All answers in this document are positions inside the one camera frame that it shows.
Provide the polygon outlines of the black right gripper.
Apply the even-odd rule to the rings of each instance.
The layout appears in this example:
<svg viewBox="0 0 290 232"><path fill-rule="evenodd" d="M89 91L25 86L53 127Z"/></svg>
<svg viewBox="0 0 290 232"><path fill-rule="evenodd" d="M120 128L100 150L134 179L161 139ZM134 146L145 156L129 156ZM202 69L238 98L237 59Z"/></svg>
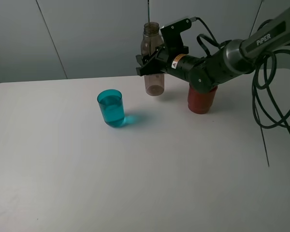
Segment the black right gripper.
<svg viewBox="0 0 290 232"><path fill-rule="evenodd" d="M155 67L161 73L167 73L175 77L188 77L190 70L198 65L198 58L187 54L171 57L162 45L157 47L157 54L153 57L156 62ZM147 55L136 55L136 61L140 65L136 68L137 74L139 76L148 75L146 71L146 65L149 64Z"/></svg>

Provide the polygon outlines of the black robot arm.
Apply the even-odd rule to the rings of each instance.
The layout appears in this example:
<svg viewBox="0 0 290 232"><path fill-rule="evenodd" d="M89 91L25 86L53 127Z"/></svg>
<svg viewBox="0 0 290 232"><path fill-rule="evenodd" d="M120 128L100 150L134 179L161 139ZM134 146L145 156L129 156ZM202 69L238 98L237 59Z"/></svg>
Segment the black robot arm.
<svg viewBox="0 0 290 232"><path fill-rule="evenodd" d="M290 7L270 20L246 40L230 40L218 44L200 34L197 40L207 40L218 51L196 58L189 55L181 33L190 29L197 17L184 18L161 28L164 43L152 55L137 55L139 76L167 73L188 82L197 92L208 93L215 86L257 68L262 56L290 43Z"/></svg>

